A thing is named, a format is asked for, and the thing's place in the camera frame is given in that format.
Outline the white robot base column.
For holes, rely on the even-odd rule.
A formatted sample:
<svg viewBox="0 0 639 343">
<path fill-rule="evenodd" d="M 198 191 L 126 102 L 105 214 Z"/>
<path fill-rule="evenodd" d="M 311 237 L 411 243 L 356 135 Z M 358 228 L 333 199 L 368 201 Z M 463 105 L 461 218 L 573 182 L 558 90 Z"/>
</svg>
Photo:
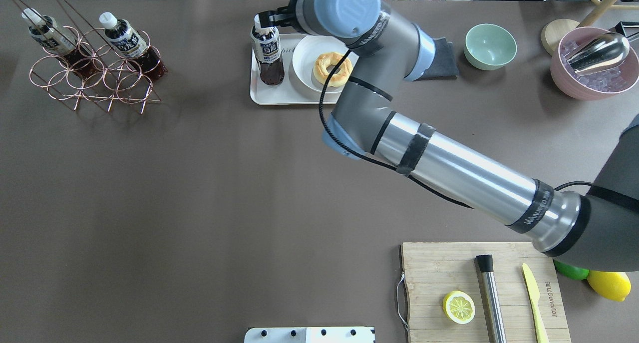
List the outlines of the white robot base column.
<svg viewBox="0 0 639 343">
<path fill-rule="evenodd" d="M 248 329 L 245 343 L 375 343 L 374 327 L 270 327 Z"/>
</svg>

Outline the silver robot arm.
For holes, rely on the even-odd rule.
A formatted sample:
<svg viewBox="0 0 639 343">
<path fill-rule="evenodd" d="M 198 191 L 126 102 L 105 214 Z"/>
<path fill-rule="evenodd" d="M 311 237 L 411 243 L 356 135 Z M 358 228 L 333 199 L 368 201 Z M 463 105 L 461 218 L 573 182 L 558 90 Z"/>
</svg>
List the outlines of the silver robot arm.
<svg viewBox="0 0 639 343">
<path fill-rule="evenodd" d="M 590 109 L 564 128 L 531 113 L 535 80 L 514 77 L 486 89 L 434 90 L 427 99 L 466 99 L 466 129 L 478 128 L 544 170 L 581 172 L 603 164 L 588 192 L 558 191 L 477 152 L 430 124 L 392 108 L 403 82 L 421 80 L 443 48 L 381 0 L 290 0 L 258 13 L 263 27 L 293 27 L 338 39 L 358 56 L 324 123 L 325 135 L 355 157 L 381 164 L 463 206 L 484 212 L 527 236 L 542 254 L 602 272 L 638 270 L 638 122 L 629 114 Z"/>
</svg>

